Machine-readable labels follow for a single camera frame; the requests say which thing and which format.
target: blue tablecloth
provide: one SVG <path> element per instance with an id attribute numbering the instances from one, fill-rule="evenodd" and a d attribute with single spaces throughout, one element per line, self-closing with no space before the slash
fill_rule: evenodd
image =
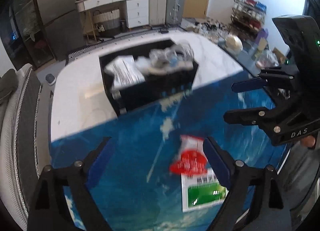
<path id="1" fill-rule="evenodd" d="M 181 134 L 212 136 L 234 159 L 254 167 L 272 164 L 278 168 L 286 153 L 285 145 L 273 147 L 257 126 L 223 121 L 230 109 L 273 107 L 263 90 L 231 91 L 233 82 L 245 79 L 248 73 L 243 71 L 55 141 L 50 147 L 52 165 L 69 166 L 110 136 L 106 169 L 90 193 L 113 230 L 205 231 L 220 206 L 183 213 L 181 177 L 169 172 Z M 67 188 L 65 195 L 76 226 L 83 228 Z"/>

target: gray suitcase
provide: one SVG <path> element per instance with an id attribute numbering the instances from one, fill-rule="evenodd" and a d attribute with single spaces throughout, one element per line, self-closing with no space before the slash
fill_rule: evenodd
<path id="1" fill-rule="evenodd" d="M 165 9 L 167 0 L 149 0 L 149 25 L 165 24 Z"/>
<path id="2" fill-rule="evenodd" d="M 170 25 L 180 24 L 185 0 L 167 0 L 165 23 Z"/>

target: refrigerator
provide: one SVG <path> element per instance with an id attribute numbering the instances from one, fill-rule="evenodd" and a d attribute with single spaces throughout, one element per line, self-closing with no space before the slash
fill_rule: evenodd
<path id="1" fill-rule="evenodd" d="M 56 59 L 86 45 L 75 0 L 37 0 L 44 33 Z"/>

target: gray floor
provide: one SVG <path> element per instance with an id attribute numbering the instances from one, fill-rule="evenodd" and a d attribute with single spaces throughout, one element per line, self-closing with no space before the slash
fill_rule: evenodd
<path id="1" fill-rule="evenodd" d="M 46 82 L 45 77 L 47 74 L 52 74 L 54 77 L 57 78 L 61 70 L 65 67 L 66 61 L 56 61 L 54 64 L 49 65 L 48 67 L 36 72 L 37 77 L 41 83 Z M 54 86 L 50 86 L 50 89 L 54 92 Z"/>

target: black box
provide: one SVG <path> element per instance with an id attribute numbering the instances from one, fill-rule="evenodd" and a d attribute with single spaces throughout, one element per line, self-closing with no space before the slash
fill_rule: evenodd
<path id="1" fill-rule="evenodd" d="M 118 56 L 132 55 L 136 60 L 138 56 L 149 57 L 149 52 L 152 49 L 166 49 L 174 44 L 171 40 L 152 42 L 123 49 L 99 58 L 104 89 L 118 116 L 159 99 L 191 89 L 198 63 L 193 61 L 193 70 L 189 71 L 177 71 L 164 76 L 149 75 L 145 77 L 145 82 L 129 86 L 114 94 L 110 92 L 114 77 L 106 74 L 103 68 Z"/>

